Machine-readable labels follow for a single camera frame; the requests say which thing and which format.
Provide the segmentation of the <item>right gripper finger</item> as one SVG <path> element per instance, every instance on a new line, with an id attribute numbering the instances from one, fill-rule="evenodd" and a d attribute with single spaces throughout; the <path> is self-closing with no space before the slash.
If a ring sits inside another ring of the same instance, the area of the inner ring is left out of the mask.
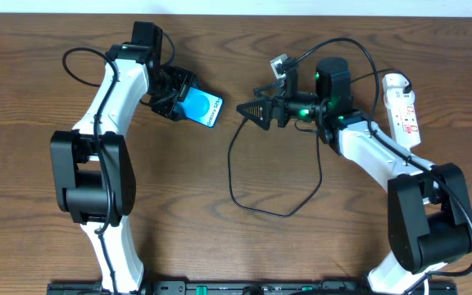
<path id="1" fill-rule="evenodd" d="M 260 95 L 261 93 L 267 92 L 271 89 L 281 89 L 285 85 L 284 79 L 277 79 L 274 83 L 265 86 L 256 87 L 253 89 L 254 95 Z"/>
<path id="2" fill-rule="evenodd" d="M 270 128 L 272 120 L 272 102 L 267 98 L 260 98 L 251 102 L 240 104 L 237 112 L 244 118 L 254 122 L 263 130 Z"/>

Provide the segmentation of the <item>blue Samsung Galaxy smartphone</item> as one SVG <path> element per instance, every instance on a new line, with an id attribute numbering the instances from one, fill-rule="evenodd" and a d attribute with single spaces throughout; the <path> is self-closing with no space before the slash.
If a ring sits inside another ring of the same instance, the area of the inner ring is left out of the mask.
<path id="1" fill-rule="evenodd" d="M 191 87 L 183 102 L 177 102 L 178 108 L 188 120 L 195 121 L 208 128 L 214 128 L 224 101 L 210 93 Z"/>

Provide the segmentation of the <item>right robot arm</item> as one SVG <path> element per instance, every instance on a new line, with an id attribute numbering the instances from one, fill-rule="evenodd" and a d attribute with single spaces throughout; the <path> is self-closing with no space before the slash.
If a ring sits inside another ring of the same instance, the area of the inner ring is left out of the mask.
<path id="1" fill-rule="evenodd" d="M 353 105 L 352 78 L 347 61 L 328 57 L 315 68 L 315 91 L 297 88 L 295 61 L 275 58 L 275 95 L 263 88 L 255 99 L 238 106 L 238 113 L 262 129 L 272 121 L 315 124 L 319 143 L 355 162 L 386 191 L 389 254 L 364 283 L 325 282 L 298 286 L 298 294 L 453 294 L 456 285 L 447 266 L 472 256 L 472 208 L 465 176 L 452 164 L 437 165 L 416 156 L 420 142 L 415 95 L 407 77 L 388 72 L 377 77 L 375 90 L 383 97 L 391 131 L 384 133 Z"/>

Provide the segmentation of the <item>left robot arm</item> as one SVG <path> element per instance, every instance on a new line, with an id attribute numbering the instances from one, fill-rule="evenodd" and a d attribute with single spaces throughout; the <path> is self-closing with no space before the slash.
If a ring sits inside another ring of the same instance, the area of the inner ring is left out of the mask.
<path id="1" fill-rule="evenodd" d="M 136 294 L 143 286 L 129 220 L 137 184 L 126 135 L 134 113 L 144 105 L 169 120 L 184 119 L 180 104 L 196 81 L 193 73 L 161 61 L 167 38 L 155 23 L 136 21 L 128 42 L 107 52 L 72 48 L 62 57 L 66 66 L 70 54 L 89 52 L 105 66 L 88 110 L 50 142 L 57 205 L 88 235 L 103 293 Z"/>

